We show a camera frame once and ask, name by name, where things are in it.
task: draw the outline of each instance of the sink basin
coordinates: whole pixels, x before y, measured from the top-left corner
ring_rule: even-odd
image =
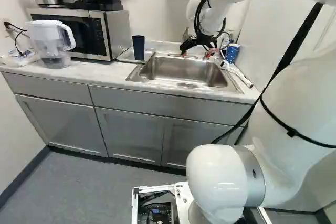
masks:
[[[137,66],[126,81],[148,82],[163,86],[202,90],[241,91],[219,66],[198,57],[154,55],[143,66]]]

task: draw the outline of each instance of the cabinet door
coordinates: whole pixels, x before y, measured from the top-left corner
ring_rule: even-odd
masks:
[[[160,165],[164,118],[96,108],[109,156]]]
[[[231,126],[196,122],[184,119],[166,119],[164,132],[162,166],[185,168],[189,152],[231,129]],[[243,128],[237,129],[219,144],[234,145]]]
[[[107,157],[93,107],[15,97],[47,145]]]

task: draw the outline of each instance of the gray countertop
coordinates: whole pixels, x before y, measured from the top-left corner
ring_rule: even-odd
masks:
[[[73,60],[71,62],[71,66],[67,68],[48,69],[44,67],[41,61],[37,61],[20,68],[0,65],[0,71],[53,80],[93,84],[104,87],[181,95],[193,98],[239,102],[246,104],[253,104],[260,95],[260,92],[255,87],[252,89],[248,88],[237,76],[233,74],[233,79],[239,85],[244,94],[227,91],[195,90],[186,87],[163,87],[150,83],[126,81],[125,79],[136,66],[136,64],[117,61],[109,63],[92,63]]]

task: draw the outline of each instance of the baseboard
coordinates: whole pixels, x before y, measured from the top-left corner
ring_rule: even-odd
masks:
[[[315,213],[316,219],[319,223],[322,224],[331,224],[331,221],[329,220],[327,214],[325,213],[324,209],[320,209]]]
[[[186,172],[185,172],[184,169],[177,169],[177,168],[163,167],[163,166],[157,166],[157,165],[152,165],[152,164],[145,164],[145,163],[129,161],[129,160],[124,160],[124,159],[119,159],[119,158],[114,158],[114,157],[100,157],[100,156],[95,156],[95,155],[91,155],[91,154],[66,150],[66,149],[62,149],[62,148],[58,148],[58,147],[54,147],[54,146],[50,146],[50,149],[53,152],[62,153],[62,154],[75,156],[75,157],[80,157],[80,158],[85,158],[85,159],[90,159],[90,160],[95,160],[95,161],[100,161],[100,162],[104,162],[104,163],[127,165],[127,166],[136,167],[136,168],[154,170],[154,171],[162,172],[162,173],[170,173],[170,174],[175,174],[175,175],[186,176]]]
[[[45,146],[0,194],[0,211],[23,182],[34,172],[36,167],[48,156],[49,152],[50,148]]]

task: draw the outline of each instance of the floor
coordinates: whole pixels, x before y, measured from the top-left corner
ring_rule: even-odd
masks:
[[[184,176],[51,152],[0,211],[1,224],[130,224],[134,186]]]

